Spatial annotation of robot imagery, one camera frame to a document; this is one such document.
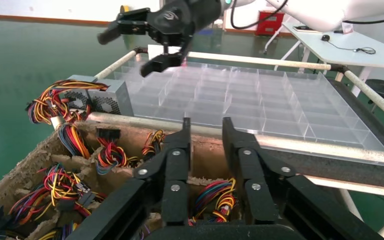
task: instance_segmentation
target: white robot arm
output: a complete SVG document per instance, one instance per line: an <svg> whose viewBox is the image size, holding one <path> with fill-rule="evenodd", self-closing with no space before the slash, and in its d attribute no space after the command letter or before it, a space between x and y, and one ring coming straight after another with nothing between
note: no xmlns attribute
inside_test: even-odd
<svg viewBox="0 0 384 240"><path fill-rule="evenodd" d="M285 0L266 1L278 9ZM282 11L314 30L328 32L343 21L383 15L384 0L288 0Z"/></svg>

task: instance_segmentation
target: cardboard divider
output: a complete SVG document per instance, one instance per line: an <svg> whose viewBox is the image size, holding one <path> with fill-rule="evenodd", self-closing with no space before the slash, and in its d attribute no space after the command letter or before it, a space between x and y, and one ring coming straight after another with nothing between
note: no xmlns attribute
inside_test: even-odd
<svg viewBox="0 0 384 240"><path fill-rule="evenodd" d="M85 159L81 156L70 156L69 151L64 147L58 138L58 133L54 132L29 153L25 159L20 161L14 169L3 177L0 181L0 206L4 206L5 214L22 197L30 192L37 184L44 180L45 173L38 172L48 168L55 163L60 163L68 171L76 171L77 176L84 181L92 191L110 194L118 189L123 183L132 176L133 168L115 167L105 175L99 175L96 171L96 160L102 150L96 139L96 128L120 129L121 137L116 143L122 147L128 157L137 156L142 158L142 148L144 147L149 132L157 129L139 128L130 125L108 125L102 123L77 122L85 143L93 149L91 157ZM209 183L230 177L227 163L224 157L223 144L220 139L193 135L192 143L192 162L189 173L189 206L194 206L195 199L200 191ZM98 202L93 202L88 209L92 212L99 207ZM37 240L52 228L62 226L76 219L81 222L78 213L58 212L51 207L46 215L40 218L41 222L29 222L22 226L22 232L29 234L27 240ZM152 213L146 225L151 231L162 227L161 216L159 213Z"/></svg>

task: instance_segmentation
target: acrylic compartment grid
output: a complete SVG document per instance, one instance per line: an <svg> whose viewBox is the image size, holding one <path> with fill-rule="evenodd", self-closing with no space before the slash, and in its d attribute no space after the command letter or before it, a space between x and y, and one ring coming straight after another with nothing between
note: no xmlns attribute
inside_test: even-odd
<svg viewBox="0 0 384 240"><path fill-rule="evenodd" d="M124 80L135 117L384 151L384 146L324 75L186 62L139 75L144 62L114 72Z"/></svg>

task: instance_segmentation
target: black wire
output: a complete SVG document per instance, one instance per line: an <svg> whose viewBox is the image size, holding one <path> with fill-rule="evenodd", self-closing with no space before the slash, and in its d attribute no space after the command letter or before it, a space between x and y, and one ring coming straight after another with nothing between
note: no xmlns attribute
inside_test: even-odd
<svg viewBox="0 0 384 240"><path fill-rule="evenodd" d="M316 63L317 64L320 63L320 58L317 58L317 62ZM312 74L316 74L316 70L315 69L312 71Z"/></svg>
<svg viewBox="0 0 384 240"><path fill-rule="evenodd" d="M359 47L359 48L342 48L342 47L336 46L335 44L331 43L330 41L327 41L327 43L329 43L330 45L334 46L335 48L341 49L341 50L349 50L349 51L354 51L354 52L361 51L363 53L370 54L370 55L376 54L376 50L372 47L369 47L369 46Z"/></svg>
<svg viewBox="0 0 384 240"><path fill-rule="evenodd" d="M254 22L254 23L251 23L250 25L246 25L246 26L235 26L235 24L233 23L233 15L234 15L234 13L235 13L236 2L237 2L237 0L233 0L232 13L231 13L231 15L230 15L230 24L232 25L232 27L233 27L234 29L242 30L242 29L248 29L248 28L250 28L250 27L253 27L253 26L255 26L255 25L257 25L257 24L260 24L260 23L266 21L267 19L273 17L275 14L277 14L280 10L282 10L282 9L284 8L284 6L285 6L286 3L288 2L288 0L285 0L285 1L282 3L282 5L280 5L280 7L279 7L278 9L276 9L276 11L272 12L269 16L267 16L267 17L265 17L265 18L263 18L263 19L260 19L260 20Z"/></svg>
<svg viewBox="0 0 384 240"><path fill-rule="evenodd" d="M343 21L347 24L381 24L384 23L384 20L377 20L377 21Z"/></svg>

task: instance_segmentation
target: screw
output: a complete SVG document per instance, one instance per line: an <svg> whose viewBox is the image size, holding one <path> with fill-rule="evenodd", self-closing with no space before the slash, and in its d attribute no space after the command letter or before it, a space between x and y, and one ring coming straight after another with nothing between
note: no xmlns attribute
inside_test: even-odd
<svg viewBox="0 0 384 240"><path fill-rule="evenodd" d="M148 170L141 169L141 170L139 170L139 175L145 175L145 174L147 174L147 172L148 172Z"/></svg>
<svg viewBox="0 0 384 240"><path fill-rule="evenodd" d="M261 189L261 185L258 183L253 183L251 185L251 187L252 187L252 189L257 190L257 191Z"/></svg>
<svg viewBox="0 0 384 240"><path fill-rule="evenodd" d="M291 171L291 169L287 166L284 166L281 168L282 172L285 172L285 173L289 173Z"/></svg>
<svg viewBox="0 0 384 240"><path fill-rule="evenodd" d="M177 192L180 190L180 186L177 185L177 184L174 184L174 185L171 185L170 189L173 191L173 192Z"/></svg>

